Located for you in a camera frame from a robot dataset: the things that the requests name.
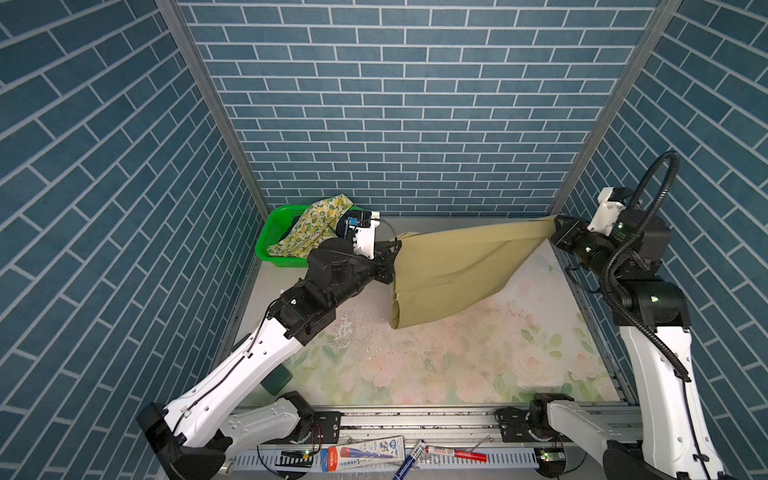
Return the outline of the olive green skirt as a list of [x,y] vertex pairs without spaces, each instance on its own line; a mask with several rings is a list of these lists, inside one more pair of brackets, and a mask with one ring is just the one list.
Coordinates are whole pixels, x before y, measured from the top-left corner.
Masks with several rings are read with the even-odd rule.
[[403,235],[390,326],[442,320],[498,293],[554,231],[554,218],[546,216]]

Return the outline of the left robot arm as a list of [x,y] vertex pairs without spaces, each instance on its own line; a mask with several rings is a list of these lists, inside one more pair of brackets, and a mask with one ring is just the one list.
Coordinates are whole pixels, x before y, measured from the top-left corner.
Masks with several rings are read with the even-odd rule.
[[242,344],[189,391],[137,416],[170,479],[211,479],[226,462],[258,446],[303,438],[314,409],[296,392],[248,413],[237,407],[277,367],[336,319],[337,308],[371,282],[395,279],[400,240],[379,241],[373,255],[357,254],[342,238],[323,241],[307,258],[306,275],[269,304]]

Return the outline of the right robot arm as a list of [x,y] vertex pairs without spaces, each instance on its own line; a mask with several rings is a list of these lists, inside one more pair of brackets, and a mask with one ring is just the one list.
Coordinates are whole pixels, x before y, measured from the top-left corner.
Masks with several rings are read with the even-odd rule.
[[656,216],[627,209],[607,224],[554,219],[552,245],[599,279],[627,349],[642,435],[631,439],[566,394],[537,394],[527,423],[532,437],[565,438],[597,461],[609,479],[727,479],[706,425],[693,372],[685,294],[658,270],[671,230]]

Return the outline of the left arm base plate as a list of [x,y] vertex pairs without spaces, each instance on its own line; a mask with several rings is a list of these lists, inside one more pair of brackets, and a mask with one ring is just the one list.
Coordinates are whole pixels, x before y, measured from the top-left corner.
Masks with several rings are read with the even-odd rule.
[[287,437],[281,439],[283,443],[315,445],[334,445],[338,443],[341,430],[342,413],[340,411],[316,411],[311,416],[300,418],[297,426]]

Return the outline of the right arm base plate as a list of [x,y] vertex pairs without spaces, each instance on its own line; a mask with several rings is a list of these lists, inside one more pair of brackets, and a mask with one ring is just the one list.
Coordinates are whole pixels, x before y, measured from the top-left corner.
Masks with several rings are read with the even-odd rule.
[[504,443],[559,443],[569,441],[564,434],[555,431],[547,417],[539,410],[531,412],[515,407],[503,407],[493,413]]

